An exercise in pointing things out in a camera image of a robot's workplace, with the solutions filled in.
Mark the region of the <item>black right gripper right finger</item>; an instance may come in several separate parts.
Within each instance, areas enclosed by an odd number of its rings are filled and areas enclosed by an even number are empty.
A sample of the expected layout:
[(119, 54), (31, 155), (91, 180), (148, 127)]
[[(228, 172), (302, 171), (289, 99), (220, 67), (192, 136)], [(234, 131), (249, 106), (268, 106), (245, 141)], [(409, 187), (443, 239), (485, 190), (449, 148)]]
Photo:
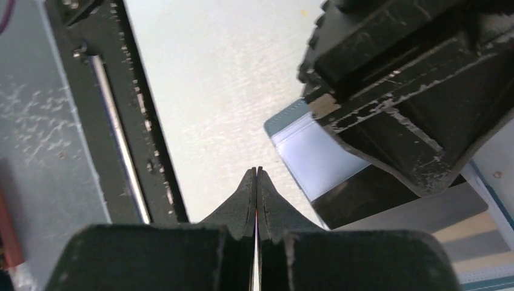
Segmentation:
[(461, 290), (434, 237), (410, 230), (326, 231), (256, 171), (262, 290)]

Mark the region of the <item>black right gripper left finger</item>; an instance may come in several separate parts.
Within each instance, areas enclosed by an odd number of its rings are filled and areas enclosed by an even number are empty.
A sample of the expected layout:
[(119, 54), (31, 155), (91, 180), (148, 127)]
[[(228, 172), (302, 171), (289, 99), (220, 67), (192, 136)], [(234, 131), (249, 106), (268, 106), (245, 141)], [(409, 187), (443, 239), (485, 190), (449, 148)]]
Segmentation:
[(198, 223), (97, 224), (67, 243), (47, 290), (252, 290), (257, 171)]

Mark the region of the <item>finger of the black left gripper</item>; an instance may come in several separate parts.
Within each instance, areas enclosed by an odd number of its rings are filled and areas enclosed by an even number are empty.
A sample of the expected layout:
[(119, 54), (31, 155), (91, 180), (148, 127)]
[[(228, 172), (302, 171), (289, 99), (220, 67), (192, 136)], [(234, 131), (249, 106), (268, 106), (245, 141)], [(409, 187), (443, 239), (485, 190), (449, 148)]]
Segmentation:
[(512, 1), (325, 1), (298, 79), (346, 151), (440, 193), (513, 119)]

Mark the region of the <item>black card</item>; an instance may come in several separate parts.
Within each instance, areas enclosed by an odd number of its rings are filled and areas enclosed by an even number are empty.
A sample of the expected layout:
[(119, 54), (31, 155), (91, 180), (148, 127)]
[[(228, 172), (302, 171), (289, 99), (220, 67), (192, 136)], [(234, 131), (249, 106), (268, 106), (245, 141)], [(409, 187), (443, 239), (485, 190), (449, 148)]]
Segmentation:
[(311, 205), (330, 229), (409, 229), (435, 233), (487, 207), (459, 176), (446, 191), (420, 197), (392, 175), (368, 166)]

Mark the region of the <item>orange striped card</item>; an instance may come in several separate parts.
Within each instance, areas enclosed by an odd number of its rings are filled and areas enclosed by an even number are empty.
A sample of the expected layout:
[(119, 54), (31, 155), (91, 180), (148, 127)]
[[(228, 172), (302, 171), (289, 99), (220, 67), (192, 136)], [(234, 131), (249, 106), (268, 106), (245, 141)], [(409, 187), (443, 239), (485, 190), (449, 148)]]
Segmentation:
[(467, 182), (342, 226), (341, 230), (414, 230), (432, 235), (458, 273), (513, 263), (489, 205)]

